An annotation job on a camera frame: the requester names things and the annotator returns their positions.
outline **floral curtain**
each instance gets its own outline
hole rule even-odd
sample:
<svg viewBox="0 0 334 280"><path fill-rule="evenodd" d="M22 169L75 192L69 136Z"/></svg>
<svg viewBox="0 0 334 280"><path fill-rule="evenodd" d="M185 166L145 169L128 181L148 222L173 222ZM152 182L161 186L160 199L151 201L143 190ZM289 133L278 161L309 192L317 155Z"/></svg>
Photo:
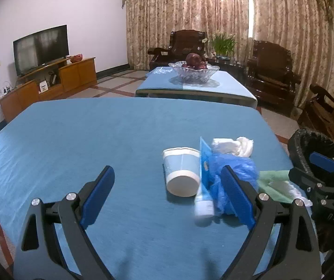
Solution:
<svg viewBox="0 0 334 280"><path fill-rule="evenodd" d="M254 39L291 51L293 71L302 76L296 106L317 83L334 96L334 0L254 0Z"/></svg>
<svg viewBox="0 0 334 280"><path fill-rule="evenodd" d="M248 45L248 0L126 0L128 62L147 69L150 47L167 48L171 31L195 29L236 35L235 56L244 61Z"/></svg>

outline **table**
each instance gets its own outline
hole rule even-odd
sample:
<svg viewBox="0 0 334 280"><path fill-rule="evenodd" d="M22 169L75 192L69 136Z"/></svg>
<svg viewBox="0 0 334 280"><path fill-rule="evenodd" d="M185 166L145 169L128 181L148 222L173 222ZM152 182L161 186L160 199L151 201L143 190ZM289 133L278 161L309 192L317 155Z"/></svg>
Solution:
<svg viewBox="0 0 334 280"><path fill-rule="evenodd" d="M259 112L238 105L163 98L84 98L34 103L0 131L0 223L11 241L35 197L77 192L105 165L115 184L86 230L119 280L219 279L248 234L235 217L209 226L192 220L193 199L167 199L162 151L199 149L199 137L254 140L258 170L292 167ZM77 272L59 227L68 266ZM266 267L269 247L259 264Z"/></svg>
<svg viewBox="0 0 334 280"><path fill-rule="evenodd" d="M218 71L205 84L183 83L171 67L157 67L137 88L136 97L201 100L256 108L256 97L227 72Z"/></svg>
<svg viewBox="0 0 334 280"><path fill-rule="evenodd" d="M246 84L246 66L241 63L232 63L229 60L207 58L207 62L211 65L219 66L220 70L229 73L242 85Z"/></svg>

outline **tv screen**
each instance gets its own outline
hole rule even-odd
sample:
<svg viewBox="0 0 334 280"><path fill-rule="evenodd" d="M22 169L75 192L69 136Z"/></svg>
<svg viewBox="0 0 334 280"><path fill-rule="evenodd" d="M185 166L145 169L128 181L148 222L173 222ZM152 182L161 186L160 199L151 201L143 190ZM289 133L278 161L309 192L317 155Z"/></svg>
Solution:
<svg viewBox="0 0 334 280"><path fill-rule="evenodd" d="M21 76L39 67L69 55L67 25L33 33L13 42L15 69Z"/></svg>

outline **wooden armchair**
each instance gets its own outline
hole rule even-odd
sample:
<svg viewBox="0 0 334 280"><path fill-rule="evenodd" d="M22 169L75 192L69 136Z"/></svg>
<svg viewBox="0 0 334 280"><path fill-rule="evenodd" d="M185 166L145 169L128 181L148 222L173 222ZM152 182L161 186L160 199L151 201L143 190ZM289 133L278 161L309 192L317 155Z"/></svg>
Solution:
<svg viewBox="0 0 334 280"><path fill-rule="evenodd" d="M334 97L316 84L311 84L309 89L316 96L306 103L298 124L324 133L334 140L334 107L326 102L329 98L334 103Z"/></svg>
<svg viewBox="0 0 334 280"><path fill-rule="evenodd" d="M278 44L255 41L248 60L246 87L260 104L290 116L300 76L292 71L291 52Z"/></svg>
<svg viewBox="0 0 334 280"><path fill-rule="evenodd" d="M204 44L202 40L206 37L203 31L182 30L173 31L169 38L168 49L152 47L148 50L148 55L154 55L149 67L153 70L159 66L168 66L168 63L185 61L186 56L191 52L204 54Z"/></svg>

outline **metal screw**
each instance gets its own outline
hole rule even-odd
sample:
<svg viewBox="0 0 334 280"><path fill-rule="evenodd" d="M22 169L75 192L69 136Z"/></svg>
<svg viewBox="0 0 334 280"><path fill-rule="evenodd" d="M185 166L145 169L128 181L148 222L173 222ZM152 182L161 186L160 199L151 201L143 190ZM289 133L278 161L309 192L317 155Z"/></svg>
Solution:
<svg viewBox="0 0 334 280"><path fill-rule="evenodd" d="M304 202L302 199L296 199L295 200L295 204L299 207L302 207L304 205Z"/></svg>
<svg viewBox="0 0 334 280"><path fill-rule="evenodd" d="M70 192L69 194L67 194L66 199L69 201L75 200L76 194L74 192Z"/></svg>
<svg viewBox="0 0 334 280"><path fill-rule="evenodd" d="M40 199L35 198L35 199L32 200L31 205L35 207L36 205L39 205L39 203L40 203Z"/></svg>
<svg viewBox="0 0 334 280"><path fill-rule="evenodd" d="M265 192L262 192L261 194L259 194L259 198L262 201L268 201L269 200L269 196Z"/></svg>

